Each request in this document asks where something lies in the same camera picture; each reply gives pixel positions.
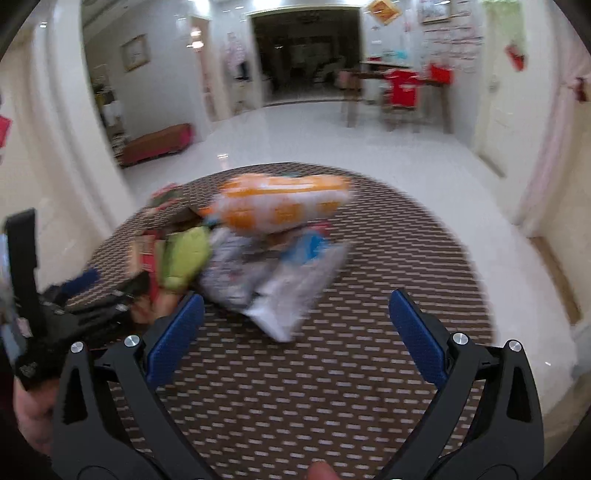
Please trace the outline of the person's left hand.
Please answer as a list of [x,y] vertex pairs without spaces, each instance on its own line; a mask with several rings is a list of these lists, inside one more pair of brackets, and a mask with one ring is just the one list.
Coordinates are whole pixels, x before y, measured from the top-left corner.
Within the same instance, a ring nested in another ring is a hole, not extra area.
[[47,456],[51,455],[52,418],[58,391],[58,380],[27,391],[21,381],[14,378],[13,408],[19,431],[34,450]]

